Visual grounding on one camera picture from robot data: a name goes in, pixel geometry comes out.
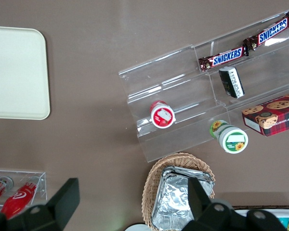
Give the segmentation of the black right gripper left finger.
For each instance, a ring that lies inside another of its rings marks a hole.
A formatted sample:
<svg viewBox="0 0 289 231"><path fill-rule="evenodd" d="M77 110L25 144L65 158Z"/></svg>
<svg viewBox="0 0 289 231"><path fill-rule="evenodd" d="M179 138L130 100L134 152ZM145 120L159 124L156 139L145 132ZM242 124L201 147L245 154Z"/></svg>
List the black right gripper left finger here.
<svg viewBox="0 0 289 231"><path fill-rule="evenodd" d="M33 206L7 221L7 230L62 231L79 203L79 180L69 178L46 204Z"/></svg>

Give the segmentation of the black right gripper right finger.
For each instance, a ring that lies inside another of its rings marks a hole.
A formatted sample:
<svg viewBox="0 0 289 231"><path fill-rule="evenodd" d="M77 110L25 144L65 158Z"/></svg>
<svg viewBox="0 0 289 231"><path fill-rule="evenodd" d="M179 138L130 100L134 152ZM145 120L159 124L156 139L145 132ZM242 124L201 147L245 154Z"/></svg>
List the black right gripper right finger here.
<svg viewBox="0 0 289 231"><path fill-rule="evenodd" d="M245 231L245 218L223 200L211 200L196 178L188 180L188 203L194 219L184 231Z"/></svg>

